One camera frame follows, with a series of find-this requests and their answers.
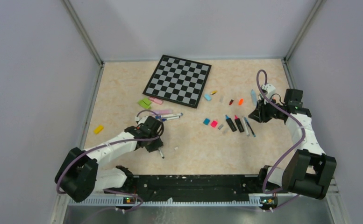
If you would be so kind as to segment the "light blue highlighter cap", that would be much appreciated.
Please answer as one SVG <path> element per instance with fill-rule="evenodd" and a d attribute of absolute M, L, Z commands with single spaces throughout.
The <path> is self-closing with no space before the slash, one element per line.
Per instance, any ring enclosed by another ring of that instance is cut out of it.
<path fill-rule="evenodd" d="M 212 97 L 209 94 L 205 94 L 204 99 L 207 100 L 207 101 L 211 101 Z"/>

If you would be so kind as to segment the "black highlighter blue cap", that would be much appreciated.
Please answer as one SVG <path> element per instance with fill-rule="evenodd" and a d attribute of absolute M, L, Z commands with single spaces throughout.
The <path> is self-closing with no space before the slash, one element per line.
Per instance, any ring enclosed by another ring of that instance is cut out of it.
<path fill-rule="evenodd" d="M 225 119 L 226 119 L 226 123 L 228 124 L 229 128 L 231 129 L 232 132 L 236 132 L 237 128 L 233 122 L 233 120 L 228 116 L 225 115 Z"/>

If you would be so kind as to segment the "blue cap of highlighter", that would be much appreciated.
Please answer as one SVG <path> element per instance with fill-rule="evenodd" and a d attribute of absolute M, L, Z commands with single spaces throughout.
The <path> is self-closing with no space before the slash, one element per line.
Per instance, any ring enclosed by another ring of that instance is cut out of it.
<path fill-rule="evenodd" d="M 203 121 L 203 124 L 204 125 L 209 125 L 209 123 L 210 123 L 210 119 L 205 118 L 205 120 Z"/>

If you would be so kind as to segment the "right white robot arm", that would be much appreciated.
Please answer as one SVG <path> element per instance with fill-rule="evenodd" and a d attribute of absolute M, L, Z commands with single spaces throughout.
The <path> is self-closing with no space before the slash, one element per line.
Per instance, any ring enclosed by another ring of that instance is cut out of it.
<path fill-rule="evenodd" d="M 295 194 L 323 199 L 333 178 L 337 162 L 326 155 L 319 145 L 312 127 L 312 115 L 303 107 L 303 91 L 287 89 L 284 103 L 273 99 L 276 89 L 269 84 L 261 87 L 262 99 L 249 115 L 259 123 L 279 119 L 289 130 L 293 146 L 273 166 L 265 166 L 267 173 L 257 179 L 258 188 L 267 194 L 285 190 Z"/>

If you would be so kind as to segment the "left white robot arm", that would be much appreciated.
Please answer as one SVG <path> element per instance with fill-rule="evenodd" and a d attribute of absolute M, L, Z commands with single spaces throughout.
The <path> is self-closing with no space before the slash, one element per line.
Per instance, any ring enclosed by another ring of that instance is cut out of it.
<path fill-rule="evenodd" d="M 55 176 L 56 191 L 67 194 L 74 201 L 81 202 L 91 193 L 117 188 L 122 193 L 133 187 L 131 173 L 123 166 L 104 169 L 118 157 L 145 148 L 157 151 L 164 144 L 162 121 L 152 116 L 140 119 L 136 126 L 130 126 L 109 141 L 88 149 L 71 149 Z"/>

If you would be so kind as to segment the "pale purple highlighter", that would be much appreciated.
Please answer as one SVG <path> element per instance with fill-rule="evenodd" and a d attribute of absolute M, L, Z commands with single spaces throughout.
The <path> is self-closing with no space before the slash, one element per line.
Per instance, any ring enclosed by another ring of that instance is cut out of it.
<path fill-rule="evenodd" d="M 151 112 L 152 115 L 166 115 L 166 114 L 172 114 L 172 109 L 164 109 L 164 110 L 154 110 Z"/>

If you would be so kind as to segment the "grey white pen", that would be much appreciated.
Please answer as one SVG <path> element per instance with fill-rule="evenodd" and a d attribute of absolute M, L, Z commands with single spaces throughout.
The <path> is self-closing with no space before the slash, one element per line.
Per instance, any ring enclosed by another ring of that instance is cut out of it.
<path fill-rule="evenodd" d="M 241 122 L 242 122 L 243 128 L 245 130 L 246 136 L 249 137 L 250 133 L 249 133 L 249 128 L 247 127 L 247 123 L 245 122 L 245 117 L 242 118 Z"/>

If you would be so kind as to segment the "black highlighter pink cap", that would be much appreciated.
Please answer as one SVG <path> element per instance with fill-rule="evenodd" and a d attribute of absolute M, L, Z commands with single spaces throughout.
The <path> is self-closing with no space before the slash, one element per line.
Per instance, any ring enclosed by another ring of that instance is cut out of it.
<path fill-rule="evenodd" d="M 242 124 L 240 118 L 237 115 L 235 115 L 235 124 L 236 124 L 236 127 L 237 127 L 237 129 L 239 130 L 240 133 L 245 132 L 243 124 Z"/>

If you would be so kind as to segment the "pink cap of highlighter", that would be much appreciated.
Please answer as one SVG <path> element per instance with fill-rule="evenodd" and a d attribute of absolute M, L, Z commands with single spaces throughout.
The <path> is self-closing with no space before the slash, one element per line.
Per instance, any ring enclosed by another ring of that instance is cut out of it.
<path fill-rule="evenodd" d="M 213 128 L 216 128 L 217 125 L 218 125 L 218 122 L 216 120 L 213 120 L 212 123 L 210 124 L 210 126 Z"/>

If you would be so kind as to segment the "light blue highlighter body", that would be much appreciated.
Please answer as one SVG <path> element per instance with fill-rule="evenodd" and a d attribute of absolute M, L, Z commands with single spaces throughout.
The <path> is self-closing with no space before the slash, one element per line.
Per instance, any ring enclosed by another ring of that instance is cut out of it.
<path fill-rule="evenodd" d="M 254 89 L 251 90 L 250 95 L 251 95 L 253 106 L 257 106 L 258 99 L 257 99 L 257 94 Z"/>

